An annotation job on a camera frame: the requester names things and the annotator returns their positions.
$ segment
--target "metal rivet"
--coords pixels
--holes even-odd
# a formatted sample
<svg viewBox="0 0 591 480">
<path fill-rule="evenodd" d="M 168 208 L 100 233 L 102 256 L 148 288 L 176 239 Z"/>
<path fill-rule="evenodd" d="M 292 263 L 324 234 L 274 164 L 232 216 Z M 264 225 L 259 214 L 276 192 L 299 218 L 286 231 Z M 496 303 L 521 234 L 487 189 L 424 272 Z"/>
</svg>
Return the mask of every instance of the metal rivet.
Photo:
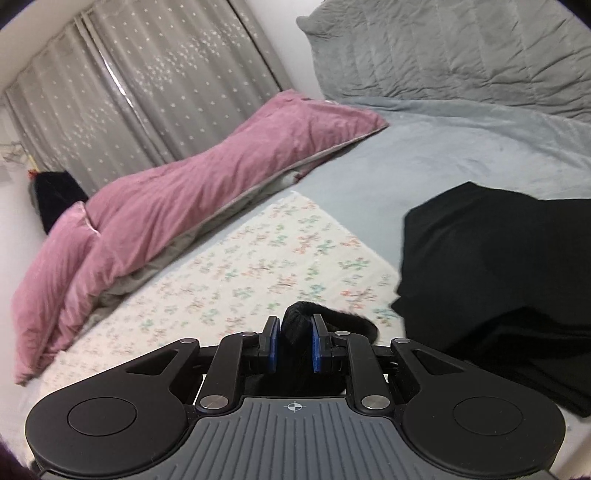
<svg viewBox="0 0 591 480">
<path fill-rule="evenodd" d="M 222 395 L 208 395 L 201 399 L 200 404 L 208 410 L 217 410 L 224 408 L 228 404 L 228 399 Z"/>
<path fill-rule="evenodd" d="M 361 404 L 370 410 L 383 410 L 390 405 L 390 401 L 383 395 L 368 395 L 361 400 Z"/>
</svg>

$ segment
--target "crosshair symbol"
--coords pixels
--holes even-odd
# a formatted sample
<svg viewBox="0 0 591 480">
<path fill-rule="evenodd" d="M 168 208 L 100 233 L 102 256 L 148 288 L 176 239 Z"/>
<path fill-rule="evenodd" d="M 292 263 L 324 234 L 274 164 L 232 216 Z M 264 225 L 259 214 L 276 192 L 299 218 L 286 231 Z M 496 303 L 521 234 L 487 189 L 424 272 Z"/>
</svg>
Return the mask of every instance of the crosshair symbol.
<svg viewBox="0 0 591 480">
<path fill-rule="evenodd" d="M 305 408 L 305 406 L 303 406 L 301 403 L 298 402 L 292 402 L 289 405 L 285 406 L 286 408 L 289 408 L 292 412 L 296 412 L 296 411 L 300 411 L 302 408 Z"/>
</svg>

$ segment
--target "pink pillowcase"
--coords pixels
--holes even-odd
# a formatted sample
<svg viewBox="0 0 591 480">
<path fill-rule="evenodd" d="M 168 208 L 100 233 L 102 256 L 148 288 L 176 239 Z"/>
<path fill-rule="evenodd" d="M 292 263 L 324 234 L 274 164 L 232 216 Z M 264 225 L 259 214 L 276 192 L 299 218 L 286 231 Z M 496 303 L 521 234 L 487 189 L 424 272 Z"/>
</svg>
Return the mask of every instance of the pink pillowcase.
<svg viewBox="0 0 591 480">
<path fill-rule="evenodd" d="M 52 227 L 17 288 L 12 298 L 12 318 L 20 380 L 47 366 L 43 365 L 42 354 L 64 294 L 99 236 L 90 225 L 84 203 L 75 203 Z"/>
</svg>

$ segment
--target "gray curtain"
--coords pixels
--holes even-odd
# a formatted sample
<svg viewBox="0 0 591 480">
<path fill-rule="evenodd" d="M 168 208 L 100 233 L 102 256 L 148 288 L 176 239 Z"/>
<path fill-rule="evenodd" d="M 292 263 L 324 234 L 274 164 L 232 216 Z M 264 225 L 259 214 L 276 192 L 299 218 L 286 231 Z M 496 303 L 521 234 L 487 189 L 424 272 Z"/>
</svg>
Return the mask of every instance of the gray curtain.
<svg viewBox="0 0 591 480">
<path fill-rule="evenodd" d="M 68 170 L 88 193 L 172 161 L 136 119 L 85 29 L 75 22 L 5 92 L 15 126 L 43 170 Z"/>
<path fill-rule="evenodd" d="M 243 0 L 101 0 L 5 103 L 39 166 L 92 195 L 208 149 L 290 86 Z"/>
<path fill-rule="evenodd" d="M 86 19 L 177 160 L 219 143 L 291 86 L 242 0 L 100 0 Z"/>
</svg>

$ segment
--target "light blue blanket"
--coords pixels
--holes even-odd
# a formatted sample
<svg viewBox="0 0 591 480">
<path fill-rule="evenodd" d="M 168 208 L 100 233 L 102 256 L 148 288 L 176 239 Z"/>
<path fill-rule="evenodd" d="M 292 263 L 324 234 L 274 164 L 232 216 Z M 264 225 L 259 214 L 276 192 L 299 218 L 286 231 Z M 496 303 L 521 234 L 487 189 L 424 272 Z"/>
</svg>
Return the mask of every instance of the light blue blanket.
<svg viewBox="0 0 591 480">
<path fill-rule="evenodd" d="M 376 109 L 390 127 L 315 169 L 293 190 L 396 268 L 405 213 L 465 181 L 541 199 L 591 198 L 590 124 L 467 100 L 344 103 Z M 198 251 L 287 194 L 232 222 Z"/>
</svg>

